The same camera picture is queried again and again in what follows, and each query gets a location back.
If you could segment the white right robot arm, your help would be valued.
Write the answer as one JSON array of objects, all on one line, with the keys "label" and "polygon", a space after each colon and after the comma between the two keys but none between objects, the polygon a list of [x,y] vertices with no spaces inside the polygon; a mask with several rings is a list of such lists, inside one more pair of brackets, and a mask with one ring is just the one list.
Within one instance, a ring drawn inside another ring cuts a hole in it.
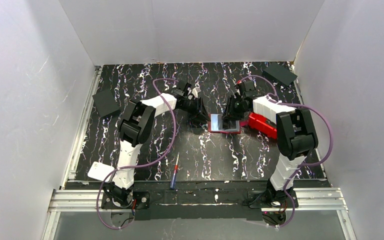
[{"label": "white right robot arm", "polygon": [[258,96],[252,81],[240,81],[235,88],[236,92],[229,97],[221,116],[221,126],[231,128],[248,112],[274,123],[279,159],[267,189],[272,193],[289,191],[293,187],[295,171],[319,143],[310,111],[288,106],[269,95]]}]

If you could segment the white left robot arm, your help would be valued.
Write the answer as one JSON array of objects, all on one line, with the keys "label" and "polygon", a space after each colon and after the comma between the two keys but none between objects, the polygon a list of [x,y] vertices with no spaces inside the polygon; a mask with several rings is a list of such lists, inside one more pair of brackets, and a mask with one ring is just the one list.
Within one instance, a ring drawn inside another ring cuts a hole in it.
[{"label": "white left robot arm", "polygon": [[120,152],[117,168],[137,164],[140,148],[152,133],[155,117],[171,110],[182,110],[188,113],[190,121],[207,123],[210,117],[200,92],[199,87],[179,81],[168,93],[140,101],[131,100],[118,127]]}]

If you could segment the red plastic bin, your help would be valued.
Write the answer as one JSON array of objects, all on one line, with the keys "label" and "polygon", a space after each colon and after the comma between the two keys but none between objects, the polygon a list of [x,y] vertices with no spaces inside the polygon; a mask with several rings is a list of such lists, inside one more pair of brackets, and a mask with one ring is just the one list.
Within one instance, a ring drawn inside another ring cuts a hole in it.
[{"label": "red plastic bin", "polygon": [[251,112],[248,116],[248,126],[271,139],[276,140],[278,138],[276,126],[260,114]]}]

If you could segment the red leather card holder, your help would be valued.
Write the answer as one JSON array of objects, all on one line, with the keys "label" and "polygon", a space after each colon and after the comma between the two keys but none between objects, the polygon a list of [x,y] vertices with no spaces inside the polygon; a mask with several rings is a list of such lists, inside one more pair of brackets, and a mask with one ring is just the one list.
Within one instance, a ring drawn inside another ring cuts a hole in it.
[{"label": "red leather card holder", "polygon": [[217,134],[240,134],[242,127],[248,125],[247,121],[223,120],[222,114],[211,113],[207,124],[210,133]]}]

